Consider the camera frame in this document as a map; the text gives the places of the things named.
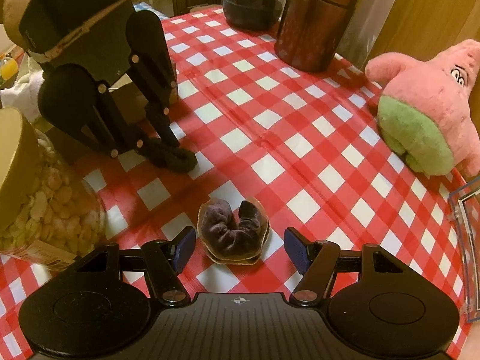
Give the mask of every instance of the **yellow jar lid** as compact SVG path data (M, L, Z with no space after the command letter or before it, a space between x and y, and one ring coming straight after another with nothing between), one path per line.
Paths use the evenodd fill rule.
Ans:
M0 235L17 217L39 162L33 126L18 109L0 109Z

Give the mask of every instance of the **jar label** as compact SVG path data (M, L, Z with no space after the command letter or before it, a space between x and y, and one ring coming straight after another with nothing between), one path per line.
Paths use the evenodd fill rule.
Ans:
M30 263L42 264L54 271L63 271L74 263L77 256L36 239L25 250L16 253L15 257Z

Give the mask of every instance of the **red and white checkered tablecloth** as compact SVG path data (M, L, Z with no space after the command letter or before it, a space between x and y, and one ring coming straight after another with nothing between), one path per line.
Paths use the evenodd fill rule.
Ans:
M340 56L328 72L305 74L275 56L268 34L226 25L222 10L163 21L177 63L181 101L172 128L197 154L189 174L157 169L131 151L117 159L82 158L78 173L105 202L106 235L122 248L172 239L195 225L200 205L224 198L237 208L254 196L270 216L272 232L255 266L220 266L200 241L181 280L197 291L274 292L287 296L301 276L282 237L293 226L311 240L343 249L381 244L463 304L461 254L447 196L462 183L455 173L413 174L380 139L367 102L380 90ZM145 124L152 134L153 129ZM18 326L21 302L48 275L41 267L2 257L0 358L31 352ZM126 280L146 291L141 274ZM339 275L336 289L354 281ZM449 353L457 357L470 327L461 325Z

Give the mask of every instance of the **brown metallic canister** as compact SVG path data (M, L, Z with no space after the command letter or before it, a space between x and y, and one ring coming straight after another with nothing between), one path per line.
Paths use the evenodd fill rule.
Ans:
M278 57L301 71L325 71L357 2L286 0L275 43Z

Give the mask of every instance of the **black robotic gripper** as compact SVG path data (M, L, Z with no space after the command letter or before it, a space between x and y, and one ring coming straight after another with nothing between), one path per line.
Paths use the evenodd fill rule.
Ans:
M284 243L303 275L288 301L282 293L190 299L177 275L195 248L192 227L141 249L98 247L23 303L31 359L450 359L455 304L382 247L340 250L291 227ZM144 272L150 297L122 272ZM347 272L357 283L331 297Z

